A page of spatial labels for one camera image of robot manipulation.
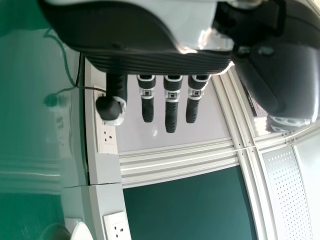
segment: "robotic hand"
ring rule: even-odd
[[[164,75],[166,130],[175,131],[182,75],[193,123],[209,76],[233,61],[268,112],[268,130],[314,122],[320,101],[320,20],[294,0],[38,0],[59,37],[106,73],[101,118],[119,125],[127,75],[137,75],[145,122],[153,120],[155,75]]]

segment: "electrical outlet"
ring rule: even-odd
[[[125,212],[103,216],[105,234],[108,240],[131,240]]]
[[[97,152],[101,154],[118,154],[116,127],[105,124],[96,109],[96,100],[104,95],[105,93],[101,91],[93,91]]]

